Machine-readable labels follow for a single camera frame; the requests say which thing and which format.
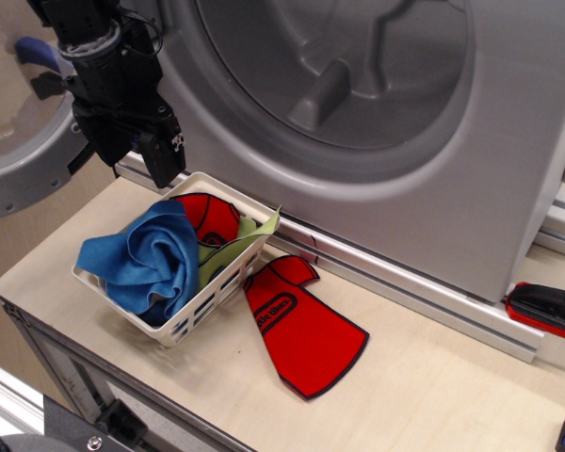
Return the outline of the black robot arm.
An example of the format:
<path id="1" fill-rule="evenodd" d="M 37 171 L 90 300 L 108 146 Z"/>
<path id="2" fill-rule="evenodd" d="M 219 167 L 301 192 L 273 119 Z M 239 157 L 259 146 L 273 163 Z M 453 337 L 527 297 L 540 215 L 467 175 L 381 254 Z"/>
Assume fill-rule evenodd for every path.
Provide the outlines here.
<path id="1" fill-rule="evenodd" d="M 90 148 L 112 167 L 129 152 L 142 156 L 159 187 L 186 167 L 182 130 L 158 93 L 157 55 L 163 37 L 156 23 L 118 1 L 33 1 L 43 26 L 74 73 L 64 87 Z"/>

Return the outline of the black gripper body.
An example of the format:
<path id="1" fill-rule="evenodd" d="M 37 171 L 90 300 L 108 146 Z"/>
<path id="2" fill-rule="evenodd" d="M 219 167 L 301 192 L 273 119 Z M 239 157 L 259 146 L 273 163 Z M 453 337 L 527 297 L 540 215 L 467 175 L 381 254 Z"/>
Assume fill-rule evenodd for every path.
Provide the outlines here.
<path id="1" fill-rule="evenodd" d="M 163 76 L 151 44 L 68 44 L 63 56 L 75 75 L 66 88 L 88 137 L 176 137 L 172 108 L 157 92 Z"/>

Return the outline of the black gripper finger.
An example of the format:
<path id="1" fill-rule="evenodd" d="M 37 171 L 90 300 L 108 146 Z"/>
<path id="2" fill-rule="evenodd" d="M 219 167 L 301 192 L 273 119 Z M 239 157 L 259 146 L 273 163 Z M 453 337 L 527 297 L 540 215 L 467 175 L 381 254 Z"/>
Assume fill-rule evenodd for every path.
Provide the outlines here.
<path id="1" fill-rule="evenodd" d="M 84 114 L 73 113 L 79 128 L 91 149 L 109 167 L 116 165 L 133 149 L 135 127 L 127 113 Z"/>
<path id="2" fill-rule="evenodd" d="M 181 133 L 161 138 L 142 133 L 137 137 L 137 148 L 157 188 L 165 188 L 186 168 L 184 138 Z"/>

